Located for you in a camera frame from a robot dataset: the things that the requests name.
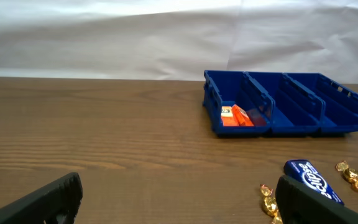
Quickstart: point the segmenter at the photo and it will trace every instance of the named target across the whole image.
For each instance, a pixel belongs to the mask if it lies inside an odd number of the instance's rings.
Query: white wall
[[[358,1],[0,0],[0,76],[203,80],[205,69],[358,83]]]

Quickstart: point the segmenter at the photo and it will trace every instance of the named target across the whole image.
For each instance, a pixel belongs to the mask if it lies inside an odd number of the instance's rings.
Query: orange box
[[[237,105],[233,105],[232,113],[240,126],[254,126],[247,113]]]
[[[233,116],[231,106],[222,106],[221,118],[223,121],[223,126],[238,126],[239,123],[236,121]]]

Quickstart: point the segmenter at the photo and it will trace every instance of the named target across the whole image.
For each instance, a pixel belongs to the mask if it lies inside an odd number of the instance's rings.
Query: blue storage container
[[[317,73],[206,70],[204,102],[217,134],[358,131],[358,95]],[[237,104],[255,126],[223,126],[222,106]]]
[[[326,109],[321,120],[322,133],[358,131],[358,94],[320,73],[288,73],[322,100]]]

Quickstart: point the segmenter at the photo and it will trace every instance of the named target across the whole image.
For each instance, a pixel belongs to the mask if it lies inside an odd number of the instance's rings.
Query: wood grain
[[[76,223],[268,223],[257,187],[305,158],[358,212],[334,170],[358,169],[358,133],[221,139],[202,100],[202,82],[0,78],[0,207],[77,171]]]

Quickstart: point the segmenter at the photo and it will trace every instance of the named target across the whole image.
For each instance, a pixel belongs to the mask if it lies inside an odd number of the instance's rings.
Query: white backdrop
[[[358,83],[358,0],[0,0],[0,76]]]

